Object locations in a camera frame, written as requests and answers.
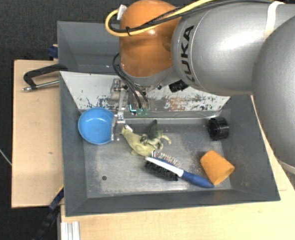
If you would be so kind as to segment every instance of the white cable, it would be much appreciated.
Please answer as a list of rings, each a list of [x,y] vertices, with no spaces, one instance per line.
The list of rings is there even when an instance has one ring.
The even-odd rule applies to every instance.
[[[212,1],[216,1],[216,0],[198,0],[198,1],[195,1],[193,3],[190,3],[186,6],[184,6],[183,8],[173,12],[173,13],[170,13],[169,15],[165,16],[165,19],[168,18],[168,17],[171,17],[171,16],[175,16],[175,15],[178,15],[178,14],[181,14],[181,13],[184,13],[184,12],[187,12],[187,11],[190,11],[194,8],[197,8],[203,4],[206,4],[206,3],[209,3],[209,2],[212,2]],[[110,29],[110,26],[109,26],[109,22],[111,20],[111,18],[114,16],[114,15],[117,15],[119,13],[119,9],[116,9],[114,11],[112,11],[105,19],[105,29],[106,31],[113,35],[113,36],[116,36],[116,37],[128,37],[129,34],[124,32],[124,33],[119,33],[119,32],[115,32],[113,31],[112,29]],[[146,27],[144,29],[140,29],[140,30],[135,30],[135,31],[131,31],[131,36],[134,36],[134,35],[138,35],[138,34],[141,34],[145,31],[149,31],[151,29],[154,29],[158,26],[159,24],[157,25],[153,25],[153,26],[149,26],[149,27]]]
[[[3,153],[3,151],[0,149],[1,155],[5,158],[5,160],[9,163],[10,166],[12,166],[11,161],[8,159],[8,157]]]
[[[69,240],[69,227],[67,222],[61,222],[61,239],[60,240]]]
[[[278,5],[283,5],[284,2],[274,1],[271,3],[267,9],[267,19],[266,19],[266,26],[263,36],[263,41],[265,41],[274,31],[274,26],[276,23],[277,17],[277,7]]]
[[[80,222],[79,221],[73,221],[72,222],[72,234],[73,234],[73,240],[80,240]]]
[[[73,228],[72,223],[67,224],[67,240],[73,240]]]

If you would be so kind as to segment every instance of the blue brush handle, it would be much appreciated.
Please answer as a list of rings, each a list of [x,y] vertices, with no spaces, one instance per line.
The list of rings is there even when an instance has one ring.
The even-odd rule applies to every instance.
[[[187,171],[183,172],[183,175],[181,178],[202,188],[207,188],[207,189],[214,188],[214,185],[206,178],[203,178],[202,176],[199,176]]]

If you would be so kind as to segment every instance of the black floor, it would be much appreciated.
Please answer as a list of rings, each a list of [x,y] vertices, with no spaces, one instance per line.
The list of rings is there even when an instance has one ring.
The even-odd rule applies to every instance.
[[[137,0],[0,0],[0,147],[10,159],[12,60],[48,60],[47,48],[57,42],[57,21],[103,23],[106,15],[120,4],[134,1]],[[183,6],[195,0],[164,1]],[[47,209],[11,209],[11,170],[0,155],[0,240],[28,240],[47,215]],[[56,239],[56,229],[45,239]]]

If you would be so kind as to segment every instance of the black cap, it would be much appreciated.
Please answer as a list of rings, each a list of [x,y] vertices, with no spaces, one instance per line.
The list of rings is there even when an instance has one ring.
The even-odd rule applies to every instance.
[[[213,141],[226,139],[229,136],[228,122],[223,117],[213,117],[207,123],[207,131]]]
[[[183,82],[182,80],[179,80],[177,82],[169,84],[168,87],[172,93],[176,93],[178,91],[183,91],[184,89],[188,88],[189,86],[185,82]]]

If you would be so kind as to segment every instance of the black cable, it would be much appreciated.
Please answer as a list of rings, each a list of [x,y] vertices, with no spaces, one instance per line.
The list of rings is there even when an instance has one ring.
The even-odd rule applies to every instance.
[[[115,64],[115,60],[117,59],[117,57],[120,55],[120,53],[118,53],[117,55],[115,55],[112,64]],[[148,98],[146,97],[146,95],[143,93],[143,91],[125,74],[125,72],[123,71],[122,67],[120,66],[119,68],[119,73],[121,74],[120,77],[122,77],[129,85],[132,85],[132,87],[137,90],[139,92],[139,94],[142,95],[143,99],[149,103]]]
[[[116,59],[120,55],[120,53],[117,53],[112,61],[112,66],[115,71],[115,73],[121,78],[128,86],[128,88],[131,90],[131,92],[134,94],[135,99],[137,100],[138,107],[141,109],[142,108],[142,102],[140,101],[139,96],[137,95],[136,91],[134,90],[133,86],[124,78],[124,76],[121,74],[121,67],[119,65],[116,65]]]
[[[64,188],[62,188],[57,193],[57,195],[55,196],[55,198],[53,199],[53,201],[49,205],[48,214],[47,214],[46,218],[44,219],[44,221],[42,222],[39,229],[37,230],[37,232],[35,233],[32,240],[43,240],[44,239],[45,235],[49,232],[49,230],[51,229],[51,227],[53,226],[53,224],[55,223],[55,221],[59,215],[59,212],[60,212],[59,203],[63,197],[64,197]]]
[[[111,30],[113,30],[114,32],[131,34],[131,32],[138,31],[138,30],[143,30],[143,29],[155,26],[155,25],[159,25],[161,23],[165,23],[165,22],[177,19],[177,18],[185,16],[185,15],[193,14],[193,13],[200,12],[200,11],[203,11],[203,10],[213,9],[213,8],[223,6],[223,5],[236,4],[236,3],[245,3],[245,2],[271,4],[273,1],[271,1],[271,0],[224,0],[222,2],[214,2],[214,3],[211,3],[211,4],[205,4],[205,5],[201,6],[201,7],[197,7],[197,8],[191,9],[189,11],[179,13],[179,14],[174,15],[174,16],[163,18],[164,16],[166,16],[168,14],[171,14],[171,13],[181,9],[181,8],[175,8],[173,10],[170,10],[170,11],[168,11],[166,13],[163,13],[163,14],[159,15],[156,18],[153,18],[153,19],[149,20],[148,22],[146,22],[146,23],[144,23],[144,24],[142,24],[140,26],[136,26],[136,27],[132,27],[132,28],[127,27],[126,29],[118,29],[118,28],[115,28],[115,27],[112,26],[111,21],[108,23],[108,25],[109,25],[109,28]]]

